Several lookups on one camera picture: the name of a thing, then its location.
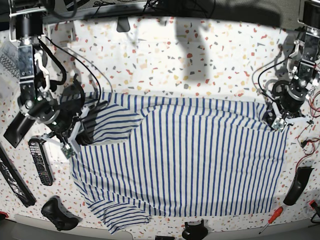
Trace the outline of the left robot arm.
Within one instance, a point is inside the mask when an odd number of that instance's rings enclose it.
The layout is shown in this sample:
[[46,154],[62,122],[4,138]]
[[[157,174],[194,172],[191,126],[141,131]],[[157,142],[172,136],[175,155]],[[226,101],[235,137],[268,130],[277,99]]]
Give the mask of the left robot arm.
[[276,81],[272,89],[261,87],[261,93],[269,101],[263,121],[273,130],[283,132],[298,122],[313,123],[313,117],[304,115],[301,107],[311,100],[320,84],[320,2],[302,0],[299,12],[303,25],[293,41],[291,53],[282,60],[287,76]]

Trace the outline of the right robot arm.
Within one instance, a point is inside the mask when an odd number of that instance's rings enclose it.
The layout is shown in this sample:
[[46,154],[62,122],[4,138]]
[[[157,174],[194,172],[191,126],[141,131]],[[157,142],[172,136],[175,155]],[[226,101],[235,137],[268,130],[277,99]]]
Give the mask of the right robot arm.
[[35,122],[44,124],[51,132],[40,136],[41,142],[59,146],[69,159],[81,152],[89,138],[84,119],[95,106],[88,105],[86,94],[77,77],[73,85],[78,95],[57,100],[53,93],[65,84],[67,72],[61,62],[41,40],[43,15],[65,20],[67,16],[55,11],[53,0],[10,0],[9,30],[18,42],[19,113],[4,133],[5,139],[17,147]]

